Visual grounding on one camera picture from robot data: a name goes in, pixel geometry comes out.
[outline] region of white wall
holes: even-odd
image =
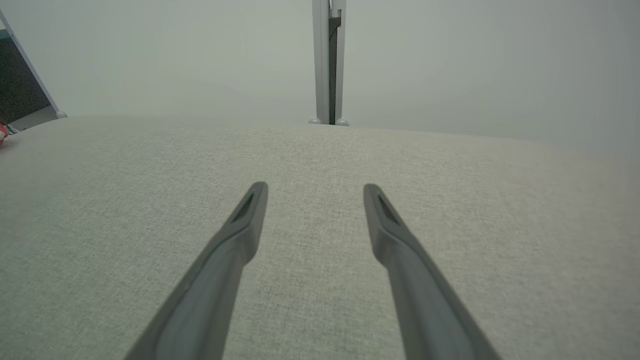
[[[316,114],[311,5],[299,0],[0,0],[67,115]]]
[[[352,126],[640,155],[639,1],[348,0],[346,36]]]

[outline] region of white panel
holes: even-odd
[[[639,16],[624,0],[349,0],[343,114],[638,154]]]
[[[0,0],[61,110],[315,113],[310,1]]]

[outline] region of gray fabric surface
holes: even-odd
[[[255,181],[225,359],[402,359],[376,183],[506,359],[640,356],[637,174],[498,138],[74,118],[0,147],[0,358],[121,359]]]

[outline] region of red object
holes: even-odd
[[[0,125],[0,145],[2,145],[4,138],[6,138],[7,136],[9,136],[9,130],[7,130],[6,127]]]

